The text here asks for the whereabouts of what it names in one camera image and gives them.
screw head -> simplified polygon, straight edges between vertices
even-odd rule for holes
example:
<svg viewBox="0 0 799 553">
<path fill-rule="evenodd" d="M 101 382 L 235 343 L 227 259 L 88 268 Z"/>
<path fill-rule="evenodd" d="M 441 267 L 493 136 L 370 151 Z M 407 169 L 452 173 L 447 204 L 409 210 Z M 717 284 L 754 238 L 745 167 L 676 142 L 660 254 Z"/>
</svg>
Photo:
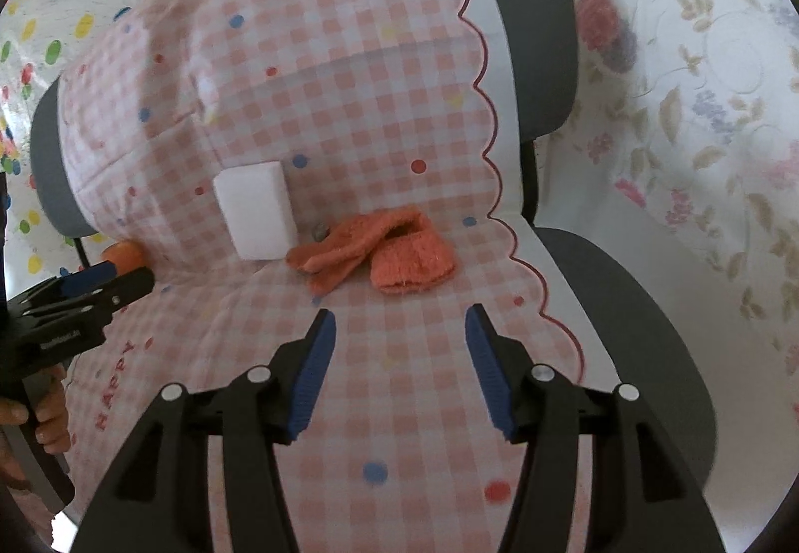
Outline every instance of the screw head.
<svg viewBox="0 0 799 553">
<path fill-rule="evenodd" d="M 539 382 L 551 382 L 554 380 L 554 370 L 546 364 L 536 364 L 530 374 L 534 380 Z"/>
<path fill-rule="evenodd" d="M 255 368 L 250 368 L 249 371 L 247 371 L 247 379 L 253 384 L 261 384 L 266 382 L 270 377 L 272 377 L 272 371 L 270 371 L 266 366 L 256 366 Z"/>
<path fill-rule="evenodd" d="M 170 384 L 161 391 L 161 397 L 167 402 L 174 402 L 183 395 L 183 388 L 180 384 Z"/>
<path fill-rule="evenodd" d="M 622 399 L 627 400 L 627 402 L 634 402 L 641 397 L 641 392 L 632 384 L 622 384 L 618 387 L 618 395 L 622 396 Z"/>
</svg>

red polka dot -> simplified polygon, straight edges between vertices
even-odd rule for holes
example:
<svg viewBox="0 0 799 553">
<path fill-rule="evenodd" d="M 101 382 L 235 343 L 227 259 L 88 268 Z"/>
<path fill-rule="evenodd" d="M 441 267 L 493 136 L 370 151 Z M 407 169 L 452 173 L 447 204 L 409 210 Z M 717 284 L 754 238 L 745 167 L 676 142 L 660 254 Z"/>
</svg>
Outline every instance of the red polka dot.
<svg viewBox="0 0 799 553">
<path fill-rule="evenodd" d="M 33 77 L 33 64 L 25 64 L 25 68 L 22 69 L 19 79 L 23 85 L 29 85 L 31 77 Z"/>
<path fill-rule="evenodd" d="M 486 485 L 485 494 L 489 504 L 506 504 L 510 500 L 510 484 L 507 481 L 491 481 Z"/>
</svg>

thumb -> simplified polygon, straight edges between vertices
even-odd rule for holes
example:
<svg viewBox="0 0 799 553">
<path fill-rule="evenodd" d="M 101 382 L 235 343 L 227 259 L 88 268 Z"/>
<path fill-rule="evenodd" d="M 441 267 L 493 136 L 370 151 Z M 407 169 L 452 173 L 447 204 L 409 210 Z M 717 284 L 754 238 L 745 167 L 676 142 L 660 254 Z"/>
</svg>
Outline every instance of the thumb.
<svg viewBox="0 0 799 553">
<path fill-rule="evenodd" d="M 24 405 L 0 398 L 0 424 L 25 424 L 28 410 Z"/>
</svg>

blue polka dot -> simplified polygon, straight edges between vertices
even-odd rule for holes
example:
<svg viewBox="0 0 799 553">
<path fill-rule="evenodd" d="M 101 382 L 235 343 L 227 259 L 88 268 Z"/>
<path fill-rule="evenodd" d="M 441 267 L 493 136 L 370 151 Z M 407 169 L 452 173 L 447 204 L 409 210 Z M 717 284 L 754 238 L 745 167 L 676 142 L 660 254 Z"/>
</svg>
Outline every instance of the blue polka dot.
<svg viewBox="0 0 799 553">
<path fill-rule="evenodd" d="M 369 485 L 383 485 L 389 478 L 389 469 L 382 461 L 371 461 L 364 465 L 364 481 Z"/>
</svg>

red flower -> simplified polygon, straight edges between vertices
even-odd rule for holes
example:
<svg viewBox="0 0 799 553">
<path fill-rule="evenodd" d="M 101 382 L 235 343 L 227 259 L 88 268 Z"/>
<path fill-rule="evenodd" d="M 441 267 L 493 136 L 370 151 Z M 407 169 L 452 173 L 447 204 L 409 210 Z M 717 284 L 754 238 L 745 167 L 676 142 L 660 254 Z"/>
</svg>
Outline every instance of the red flower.
<svg viewBox="0 0 799 553">
<path fill-rule="evenodd" d="M 608 48 L 618 37 L 620 22 L 610 0 L 577 1 L 577 32 L 589 50 Z"/>
<path fill-rule="evenodd" d="M 630 202 L 638 204 L 642 209 L 646 208 L 646 198 L 633 182 L 630 182 L 628 179 L 619 179 L 616 182 L 616 190 L 621 190 Z"/>
</svg>

